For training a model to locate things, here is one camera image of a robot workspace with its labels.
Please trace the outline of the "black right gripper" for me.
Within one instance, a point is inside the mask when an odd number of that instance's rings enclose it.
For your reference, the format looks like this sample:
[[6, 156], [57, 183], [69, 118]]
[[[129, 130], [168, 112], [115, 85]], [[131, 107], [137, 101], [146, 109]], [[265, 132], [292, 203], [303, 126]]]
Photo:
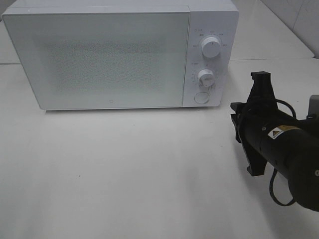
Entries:
[[254, 177], [264, 175], [267, 165], [267, 160], [256, 149], [262, 123], [266, 121], [265, 114], [277, 110], [278, 106], [271, 83], [271, 73], [252, 72], [251, 77], [254, 83], [250, 101], [232, 102], [230, 107], [234, 111], [231, 118], [236, 129], [236, 139], [242, 144], [247, 156], [247, 171]]

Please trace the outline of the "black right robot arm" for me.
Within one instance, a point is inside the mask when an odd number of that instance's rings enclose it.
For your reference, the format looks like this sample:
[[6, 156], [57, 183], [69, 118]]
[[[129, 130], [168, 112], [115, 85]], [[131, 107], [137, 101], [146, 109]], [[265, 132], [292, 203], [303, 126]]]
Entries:
[[[280, 206], [298, 203], [319, 210], [319, 115], [298, 120], [294, 108], [275, 97], [271, 74], [253, 72], [254, 81], [245, 103], [233, 102], [231, 119], [236, 140], [242, 145], [251, 176], [264, 175], [270, 163], [273, 174], [269, 192]], [[288, 182], [292, 199], [280, 202], [273, 190], [277, 173]]]

